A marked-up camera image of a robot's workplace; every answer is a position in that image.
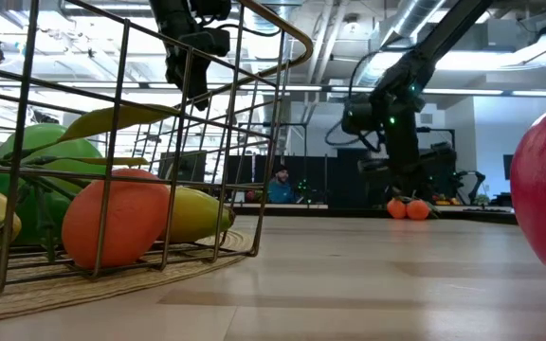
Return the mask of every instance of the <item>orange ball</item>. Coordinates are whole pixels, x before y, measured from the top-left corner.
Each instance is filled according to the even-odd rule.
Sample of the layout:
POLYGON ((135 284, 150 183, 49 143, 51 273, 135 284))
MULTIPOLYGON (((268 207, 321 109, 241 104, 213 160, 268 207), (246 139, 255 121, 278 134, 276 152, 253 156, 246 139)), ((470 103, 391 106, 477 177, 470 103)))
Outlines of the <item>orange ball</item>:
MULTIPOLYGON (((145 170, 113 170, 115 176, 157 179, 145 170)), ((104 181, 84 188, 63 221, 63 244, 81 267, 93 269, 99 239, 104 181)), ((170 192, 164 185, 114 181, 107 210, 102 267, 129 265, 151 248, 166 225, 170 192)))
POLYGON ((427 203, 422 200, 413 200, 408 204, 406 213, 408 217, 413 220, 425 220, 428 217, 430 209, 427 203))
POLYGON ((406 218, 406 204, 402 203, 401 200, 391 199, 387 203, 387 211, 394 219, 406 218))

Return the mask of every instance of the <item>man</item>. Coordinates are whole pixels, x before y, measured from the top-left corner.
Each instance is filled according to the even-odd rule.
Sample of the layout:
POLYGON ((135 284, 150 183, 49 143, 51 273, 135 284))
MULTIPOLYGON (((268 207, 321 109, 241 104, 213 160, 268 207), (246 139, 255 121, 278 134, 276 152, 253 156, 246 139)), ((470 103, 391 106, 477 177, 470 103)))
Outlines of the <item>man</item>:
POLYGON ((288 183, 288 168, 279 165, 273 170, 273 177, 269 181, 268 202, 271 204, 295 204, 296 195, 288 183))

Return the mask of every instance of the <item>wire basket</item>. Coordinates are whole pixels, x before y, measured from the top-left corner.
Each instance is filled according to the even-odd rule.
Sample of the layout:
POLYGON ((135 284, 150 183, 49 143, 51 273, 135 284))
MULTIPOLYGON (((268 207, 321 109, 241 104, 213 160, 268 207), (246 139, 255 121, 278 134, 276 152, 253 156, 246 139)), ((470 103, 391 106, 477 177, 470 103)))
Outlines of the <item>wire basket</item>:
MULTIPOLYGON (((189 45, 184 45, 180 42, 177 42, 173 39, 170 39, 166 36, 163 36, 157 32, 153 32, 145 27, 141 27, 129 19, 121 18, 114 14, 111 14, 107 11, 99 9, 97 7, 88 5, 79 0, 66 0, 67 3, 71 3, 77 7, 83 8, 92 12, 95 15, 108 18, 113 22, 117 22, 122 27, 122 43, 119 55, 118 63, 118 74, 117 74, 117 87, 115 90, 115 95, 113 97, 106 96, 103 94, 85 91, 79 88, 65 86, 60 83, 42 81, 31 77, 31 70, 33 65, 33 57, 35 54, 35 41, 36 41, 36 32, 38 31, 38 15, 39 15, 39 0, 31 0, 30 2, 30 14, 29 14, 29 25, 27 30, 27 44, 25 51, 24 59, 24 68, 22 75, 13 74, 10 72, 0 70, 0 78, 19 81, 21 82, 20 87, 20 96, 18 98, 9 97, 0 94, 0 99, 8 100, 10 102, 16 102, 18 105, 18 115, 16 119, 16 128, 14 132, 16 138, 13 143, 13 151, 10 154, 11 157, 8 159, 0 158, 0 173, 9 175, 9 190, 8 190, 8 200, 6 203, 6 215, 5 220, 2 224, 1 229, 1 245, 0 245, 0 293, 4 291, 4 288, 8 284, 16 283, 26 283, 38 280, 47 280, 53 278, 66 278, 66 277, 75 277, 83 276, 87 278, 98 278, 101 276, 106 276, 109 274, 114 274, 119 271, 124 271, 128 269, 160 269, 163 270, 167 265, 172 265, 176 262, 186 262, 186 261, 217 261, 219 258, 224 257, 236 257, 236 256, 249 256, 255 257, 259 252, 260 238, 263 228, 263 216, 264 216, 264 205, 266 195, 262 196, 260 200, 260 215, 258 217, 258 222, 255 227, 253 244, 249 250, 231 250, 222 247, 226 237, 226 232, 221 233, 221 217, 223 215, 223 210, 225 209, 226 196, 230 193, 230 203, 231 208, 234 205, 234 200, 237 191, 240 190, 259 190, 262 193, 267 193, 267 182, 261 184, 237 184, 239 181, 240 174, 238 172, 237 179, 234 184, 228 182, 228 167, 225 167, 225 162, 228 160, 229 154, 234 153, 241 155, 240 158, 240 167, 241 164, 245 161, 246 149, 256 146, 266 147, 266 165, 264 173, 270 173, 273 167, 273 157, 276 151, 276 141, 279 135, 280 117, 282 116, 280 111, 282 106, 280 105, 281 99, 284 96, 285 92, 285 83, 288 79, 288 69, 307 61, 312 54, 312 43, 311 40, 304 33, 300 32, 295 27, 291 26, 275 12, 270 9, 252 1, 252 0, 239 0, 239 31, 237 37, 237 45, 235 51, 235 63, 227 63, 219 59, 213 58, 210 55, 192 48, 189 45), (244 32, 244 13, 246 9, 250 9, 253 12, 261 15, 264 19, 268 20, 275 26, 277 26, 281 31, 281 41, 279 46, 279 57, 277 59, 277 65, 275 67, 266 69, 258 74, 252 74, 246 72, 240 68, 241 60, 241 51, 242 51, 242 35, 244 32), (162 116, 169 115, 170 109, 153 107, 149 105, 139 104, 136 102, 131 102, 123 99, 123 85, 124 85, 124 75, 126 68, 126 56, 128 53, 128 44, 130 40, 131 30, 137 30, 149 36, 155 37, 158 40, 164 42, 167 45, 174 45, 177 48, 184 49, 187 52, 187 59, 185 64, 185 74, 184 74, 184 84, 183 88, 189 88, 189 81, 191 78, 191 63, 194 58, 204 58, 210 60, 212 63, 218 63, 223 67, 232 70, 233 82, 223 85, 214 90, 210 90, 207 94, 202 96, 197 96, 193 99, 188 99, 186 92, 182 95, 182 101, 180 104, 177 104, 173 107, 174 110, 179 113, 173 119, 173 126, 170 130, 166 131, 163 129, 164 124, 162 122, 149 122, 140 124, 138 126, 136 139, 134 142, 134 148, 132 149, 132 157, 142 157, 145 155, 145 150, 147 149, 147 140, 151 139, 155 141, 155 145, 151 148, 153 152, 151 153, 151 160, 148 162, 148 171, 153 171, 154 169, 160 167, 164 162, 171 163, 170 171, 165 174, 163 179, 144 179, 144 178, 130 178, 130 177, 119 177, 112 174, 115 157, 116 156, 116 141, 118 140, 118 130, 123 128, 120 126, 119 118, 120 112, 123 107, 132 107, 142 110, 149 110, 152 112, 158 112, 162 116), (306 52, 302 54, 296 60, 285 60, 283 58, 283 42, 286 35, 291 35, 298 41, 302 42, 306 46, 306 52), (274 76, 275 80, 270 81, 267 77, 274 76), (274 98, 267 103, 256 103, 255 98, 257 90, 260 86, 266 86, 267 90, 274 93, 274 98), (85 173, 74 173, 69 171, 55 171, 55 170, 44 170, 39 168, 27 167, 25 164, 21 163, 23 157, 26 155, 23 154, 23 137, 25 135, 25 122, 27 119, 27 108, 28 106, 34 107, 43 107, 50 110, 56 110, 66 113, 73 113, 84 115, 86 112, 76 110, 73 108, 64 108, 61 106, 53 105, 51 103, 42 103, 33 100, 29 100, 29 88, 31 86, 38 86, 47 89, 57 90, 61 92, 66 92, 67 94, 73 94, 76 96, 81 96, 91 99, 99 99, 103 101, 108 101, 113 103, 112 110, 112 119, 111 127, 108 129, 108 133, 105 133, 105 155, 106 155, 106 165, 104 174, 85 174, 85 173), (235 109, 235 99, 237 93, 242 91, 251 92, 252 101, 251 105, 247 108, 241 110, 235 109), (223 116, 211 117, 210 108, 213 103, 212 99, 221 94, 228 94, 228 106, 227 113, 223 116), (209 100, 209 108, 207 109, 207 115, 205 118, 197 117, 192 115, 193 106, 195 103, 201 100, 209 100), (254 129, 253 125, 253 115, 254 110, 259 106, 264 105, 273 106, 273 115, 271 119, 271 127, 268 132, 259 132, 254 129), (248 113, 248 123, 243 126, 236 126, 234 124, 234 117, 238 114, 248 113), (197 151, 187 152, 186 145, 187 139, 189 136, 189 130, 191 128, 200 127, 201 131, 201 141, 199 144, 199 149, 197 151), (220 140, 220 145, 215 149, 206 149, 204 147, 204 139, 206 137, 205 131, 208 127, 216 127, 217 129, 222 129, 222 138, 220 140), (141 137, 141 132, 147 133, 146 137, 141 137), (232 144, 232 137, 237 137, 237 144, 232 144), (192 167, 191 180, 179 180, 179 165, 183 157, 195 156, 198 154, 215 154, 215 167, 214 174, 211 176, 208 181, 193 181, 195 175, 195 166, 192 167), (214 181, 218 174, 217 172, 222 173, 220 182, 214 181), (24 246, 24 245, 10 245, 11 235, 13 228, 13 219, 14 211, 16 209, 16 203, 22 193, 19 190, 19 182, 30 182, 35 185, 35 188, 48 188, 49 190, 58 190, 56 186, 53 186, 51 182, 46 179, 64 179, 65 181, 75 182, 77 181, 103 181, 103 198, 100 207, 100 229, 99 229, 99 238, 97 245, 97 258, 95 267, 93 269, 82 269, 77 266, 72 259, 70 259, 62 246, 61 242, 57 242, 52 238, 51 228, 45 229, 46 233, 43 236, 43 242, 40 245, 24 246), (199 243, 183 244, 183 245, 170 245, 169 242, 157 242, 154 244, 152 249, 147 252, 147 255, 160 255, 160 257, 154 258, 149 257, 149 260, 140 259, 134 264, 104 268, 101 266, 102 250, 104 245, 104 235, 107 228, 107 209, 109 203, 109 195, 111 190, 112 181, 124 181, 124 182, 141 182, 141 183, 150 183, 150 184, 164 184, 170 186, 170 201, 168 205, 168 222, 166 225, 166 239, 165 241, 170 240, 171 231, 174 229, 172 224, 173 216, 173 202, 175 198, 175 189, 176 186, 187 186, 191 188, 200 188, 205 190, 210 195, 215 195, 218 198, 218 217, 216 225, 216 233, 214 234, 214 243, 213 245, 204 245, 199 243), (210 249, 211 252, 208 256, 201 257, 191 257, 191 254, 188 253, 192 250, 203 250, 210 249), (172 253, 182 252, 183 255, 187 256, 183 259, 172 258, 172 253), (30 268, 39 268, 45 266, 61 266, 64 271, 58 271, 54 274, 47 275, 34 275, 26 276, 22 278, 10 278, 9 270, 13 269, 30 269, 30 268)), ((45 206, 40 206, 40 210, 44 210, 45 206)))

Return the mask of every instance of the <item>metal fruit basket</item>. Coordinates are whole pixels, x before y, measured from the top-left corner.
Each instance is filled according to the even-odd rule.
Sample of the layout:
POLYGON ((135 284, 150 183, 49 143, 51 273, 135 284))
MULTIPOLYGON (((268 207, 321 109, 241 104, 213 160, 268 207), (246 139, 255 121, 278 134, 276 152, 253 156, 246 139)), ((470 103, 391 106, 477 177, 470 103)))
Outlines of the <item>metal fruit basket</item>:
MULTIPOLYGON (((82 1, 79 0, 65 0, 67 3, 71 3, 77 7, 81 7, 85 10, 88 10, 92 12, 95 15, 105 17, 111 21, 117 22, 122 27, 122 44, 120 49, 120 56, 119 56, 119 66, 118 66, 118 74, 117 74, 117 88, 115 90, 115 95, 113 97, 109 97, 103 94, 98 94, 94 92, 85 91, 79 88, 70 87, 70 86, 64 86, 59 83, 50 82, 50 81, 42 81, 31 77, 31 68, 33 65, 33 57, 34 57, 34 51, 35 51, 35 41, 36 41, 36 32, 38 31, 38 16, 39 16, 39 6, 40 1, 39 0, 31 0, 30 1, 30 14, 29 14, 29 25, 27 30, 27 44, 26 44, 26 54, 24 59, 24 68, 22 75, 17 75, 13 73, 9 73, 6 71, 0 70, 0 78, 13 80, 13 81, 20 81, 21 87, 20 87, 20 96, 18 98, 4 96, 0 94, 0 99, 2 100, 8 100, 10 102, 16 102, 18 105, 18 115, 16 119, 16 128, 15 128, 15 142, 13 145, 13 153, 11 155, 11 158, 8 160, 7 163, 2 163, 0 160, 0 173, 6 173, 9 174, 9 193, 8 193, 8 200, 6 205, 6 216, 4 223, 2 225, 2 242, 0 246, 0 293, 4 291, 4 288, 8 284, 17 284, 17 283, 26 283, 26 282, 32 282, 32 281, 38 281, 38 280, 47 280, 47 279, 53 279, 53 278, 66 278, 66 277, 75 277, 75 276, 83 276, 86 278, 96 279, 101 276, 110 275, 119 271, 124 271, 128 269, 137 269, 137 268, 149 268, 149 269, 159 269, 163 270, 168 265, 173 265, 177 262, 186 262, 186 261, 217 261, 219 258, 224 257, 235 257, 235 256, 248 256, 248 257, 255 257, 258 255, 259 252, 259 245, 260 245, 260 239, 261 239, 261 233, 263 229, 263 216, 264 216, 264 205, 265 205, 265 197, 263 196, 263 199, 261 201, 261 208, 260 208, 260 215, 258 217, 258 222, 255 227, 255 232, 253 236, 253 244, 249 250, 245 251, 237 251, 237 250, 230 250, 226 249, 225 247, 222 247, 221 244, 224 243, 225 239, 225 233, 221 233, 220 231, 220 221, 222 216, 222 211, 225 204, 225 195, 228 192, 232 192, 234 194, 238 190, 261 190, 262 192, 267 192, 267 182, 265 181, 263 184, 228 184, 228 167, 222 167, 222 181, 220 183, 214 183, 212 177, 212 181, 204 181, 204 182, 194 182, 194 181, 179 181, 177 180, 177 175, 179 172, 179 164, 181 155, 185 155, 184 149, 186 146, 186 140, 187 135, 190 127, 195 127, 198 125, 201 125, 204 127, 207 126, 214 126, 218 128, 223 129, 223 138, 221 139, 220 148, 216 150, 201 150, 201 146, 203 146, 203 138, 205 137, 205 134, 202 135, 202 143, 200 143, 200 153, 216 153, 216 164, 218 163, 224 163, 225 160, 228 160, 229 154, 233 150, 234 154, 241 155, 241 162, 244 162, 244 158, 246 155, 246 148, 252 146, 252 145, 264 145, 266 146, 266 152, 267 152, 267 161, 265 165, 265 173, 270 173, 271 169, 273 167, 273 157, 276 150, 276 141, 278 139, 279 135, 279 127, 281 125, 280 123, 280 117, 282 116, 280 113, 280 110, 282 109, 282 106, 280 105, 280 101, 284 95, 285 92, 285 83, 287 82, 287 71, 289 68, 298 65, 300 63, 304 63, 307 61, 312 54, 313 48, 312 48, 312 42, 308 36, 306 36, 304 33, 299 31, 297 28, 293 27, 289 23, 285 22, 282 18, 280 18, 275 12, 271 11, 270 9, 258 4, 257 2, 253 0, 238 0, 239 3, 239 10, 240 10, 240 19, 239 19, 239 31, 238 31, 238 39, 237 39, 237 45, 236 45, 236 52, 235 52, 235 63, 227 63, 224 61, 221 61, 219 59, 216 59, 214 57, 211 57, 210 55, 199 51, 197 49, 192 48, 191 46, 184 45, 182 43, 179 43, 173 39, 170 39, 164 35, 161 35, 157 32, 153 32, 145 27, 141 27, 129 19, 121 18, 117 15, 114 15, 112 13, 109 13, 105 10, 99 9, 97 7, 88 5, 82 1), (277 65, 275 67, 271 67, 269 69, 266 69, 258 74, 252 74, 249 72, 246 72, 245 70, 242 70, 240 68, 240 59, 241 51, 242 51, 242 36, 244 32, 244 13, 246 9, 250 9, 251 11, 255 12, 256 14, 262 16, 264 19, 269 21, 270 23, 274 24, 280 29, 280 46, 279 46, 279 57, 277 59, 277 65), (215 90, 209 91, 207 94, 203 96, 198 96, 194 99, 188 99, 186 94, 183 94, 182 96, 182 102, 177 104, 174 108, 179 110, 179 115, 174 119, 174 125, 173 128, 170 131, 162 131, 161 127, 163 124, 159 125, 159 131, 156 135, 157 140, 163 136, 163 135, 170 135, 169 143, 168 143, 168 153, 173 155, 171 158, 172 161, 172 167, 171 167, 171 174, 170 177, 167 179, 161 179, 161 180, 151 180, 151 179, 140 179, 140 178, 122 178, 122 177, 116 177, 112 175, 112 169, 113 169, 113 163, 114 163, 114 155, 115 155, 115 149, 116 149, 116 139, 117 139, 117 132, 118 132, 118 125, 119 125, 119 112, 121 106, 126 107, 134 107, 134 108, 142 108, 142 109, 148 109, 148 110, 154 110, 153 107, 147 107, 140 103, 131 102, 128 100, 122 99, 122 92, 123 92, 123 82, 124 82, 124 73, 125 73, 125 67, 126 67, 126 56, 128 52, 128 42, 130 38, 130 32, 131 30, 137 30, 142 33, 148 34, 152 37, 157 38, 158 40, 165 42, 165 44, 169 45, 175 45, 177 48, 181 48, 187 51, 187 59, 185 64, 185 75, 184 75, 184 86, 183 88, 187 89, 189 85, 189 79, 191 78, 191 62, 194 57, 204 58, 210 60, 212 63, 218 63, 230 70, 232 70, 233 74, 233 82, 223 85, 215 90), (302 42, 306 46, 306 52, 303 53, 301 56, 299 56, 295 60, 285 60, 283 58, 283 42, 285 41, 284 37, 285 35, 291 35, 296 40, 302 42), (270 81, 267 78, 274 77, 274 81, 270 81), (236 111, 235 108, 235 97, 238 91, 240 90, 240 86, 248 86, 249 84, 253 83, 253 88, 251 90, 252 94, 252 101, 251 106, 245 109, 242 109, 241 113, 249 113, 249 122, 247 126, 244 128, 237 127, 233 124, 234 116, 239 114, 238 111, 236 111), (255 104, 255 97, 257 94, 257 88, 258 85, 265 85, 267 89, 271 89, 274 92, 274 99, 271 101, 271 104, 273 106, 273 116, 271 121, 271 128, 270 130, 265 134, 263 132, 258 132, 255 129, 253 129, 252 125, 252 115, 254 112, 254 109, 262 106, 266 103, 261 104, 255 104), (22 148, 23 148, 23 136, 25 134, 25 121, 27 118, 27 107, 35 106, 35 107, 44 107, 50 110, 57 110, 61 112, 67 112, 67 113, 74 113, 74 114, 80 114, 83 115, 85 112, 75 110, 72 108, 64 108, 48 103, 41 103, 36 102, 33 100, 29 100, 29 87, 30 86, 39 86, 44 87, 48 89, 53 89, 57 91, 66 92, 69 94, 92 98, 92 99, 100 99, 105 100, 108 102, 113 103, 113 115, 112 115, 112 122, 111 122, 111 129, 109 133, 107 134, 107 153, 106 153, 106 172, 104 175, 96 175, 96 174, 79 174, 79 173, 73 173, 73 172, 66 172, 66 171, 54 171, 54 170, 43 170, 43 169, 35 169, 35 168, 27 168, 21 165, 21 160, 23 158, 22 156, 22 148), (193 106, 194 103, 205 100, 205 99, 212 99, 215 96, 221 95, 223 93, 228 94, 228 109, 227 114, 223 117, 210 117, 209 116, 209 108, 208 108, 208 116, 203 119, 200 117, 194 117, 191 115, 191 113, 187 113, 189 108, 193 106), (245 138, 245 143, 238 143, 237 145, 231 146, 231 137, 235 135, 244 135, 246 137, 249 136, 257 136, 258 142, 251 142, 247 143, 248 138, 245 138), (101 218, 100 218, 100 230, 99 230, 99 240, 98 240, 98 253, 97 253, 97 260, 96 260, 96 266, 92 270, 86 270, 81 269, 74 265, 74 262, 69 257, 65 256, 65 252, 61 247, 54 247, 52 244, 52 240, 46 238, 45 243, 42 246, 10 246, 10 237, 12 233, 12 224, 13 224, 13 216, 15 211, 15 206, 17 199, 19 197, 19 179, 43 179, 45 176, 48 178, 59 178, 59 179, 67 179, 67 180, 73 180, 73 179, 82 179, 83 181, 91 181, 91 180, 103 180, 104 181, 104 192, 103 192, 103 200, 101 204, 101 218), (101 255, 102 255, 102 248, 103 248, 103 240, 104 240, 104 231, 107 227, 106 222, 106 210, 108 205, 108 197, 110 193, 111 188, 111 182, 112 181, 128 181, 128 182, 143 182, 143 183, 158 183, 158 184, 165 184, 171 186, 171 200, 168 208, 168 222, 167 222, 167 230, 166 234, 169 238, 171 229, 174 228, 173 224, 171 224, 172 221, 172 214, 173 214, 173 199, 175 194, 175 188, 176 186, 190 186, 192 188, 205 188, 209 190, 209 193, 218 196, 219 199, 219 207, 218 207, 218 224, 216 229, 216 234, 214 235, 214 243, 213 245, 203 245, 198 243, 192 243, 192 244, 184 244, 180 247, 174 247, 170 246, 169 243, 161 242, 159 244, 155 244, 151 251, 149 251, 148 255, 160 255, 161 257, 157 257, 157 260, 152 260, 153 258, 150 258, 150 260, 140 260, 132 265, 127 266, 121 266, 116 268, 103 268, 101 267, 101 255), (201 257, 191 257, 189 251, 192 250, 204 250, 204 249, 210 249, 211 252, 207 256, 201 256, 201 257), (179 259, 179 258, 172 258, 172 253, 179 253, 182 252, 183 255, 188 255, 186 258, 179 259), (10 260, 26 260, 21 262, 10 262, 10 260), (44 267, 44 266, 53 266, 53 265, 60 265, 65 271, 59 271, 55 274, 49 274, 49 275, 34 275, 34 276, 26 276, 23 278, 10 278, 9 277, 9 270, 13 269, 28 269, 28 268, 38 268, 38 267, 44 267)), ((138 134, 136 135, 136 142, 135 142, 135 148, 133 150, 133 156, 138 155, 139 153, 144 153, 144 148, 142 148, 142 152, 139 152, 140 144, 142 143, 142 139, 140 139, 140 128, 138 131, 138 134)), ((153 163, 157 162, 163 162, 165 161, 164 158, 161 158, 159 160, 155 159, 155 153, 152 154, 152 158, 150 160, 150 164, 153 165, 153 163)))

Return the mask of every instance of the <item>woven placemat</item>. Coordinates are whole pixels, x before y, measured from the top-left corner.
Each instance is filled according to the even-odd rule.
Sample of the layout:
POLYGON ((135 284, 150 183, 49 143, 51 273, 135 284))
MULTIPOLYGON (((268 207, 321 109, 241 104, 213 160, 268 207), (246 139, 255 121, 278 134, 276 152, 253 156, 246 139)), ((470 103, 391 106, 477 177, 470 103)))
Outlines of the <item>woven placemat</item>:
MULTIPOLYGON (((213 244, 213 239, 206 239, 200 241, 200 243, 213 244)), ((249 250, 251 245, 252 239, 247 234, 229 231, 223 246, 226 249, 242 251, 249 250)), ((211 250, 191 251, 192 256, 206 256, 209 254, 211 254, 211 250)), ((152 260, 155 258, 161 258, 161 256, 152 256, 152 260)), ((229 266, 243 258, 243 256, 221 258, 215 263, 192 261, 171 264, 164 271, 127 270, 100 278, 97 281, 73 277, 8 285, 5 292, 0 295, 0 319, 95 301, 185 278, 192 278, 229 266)), ((18 260, 11 260, 10 263, 18 263, 18 260)), ((61 265, 46 266, 37 269, 9 271, 9 278, 25 278, 27 276, 68 271, 66 267, 61 265)))

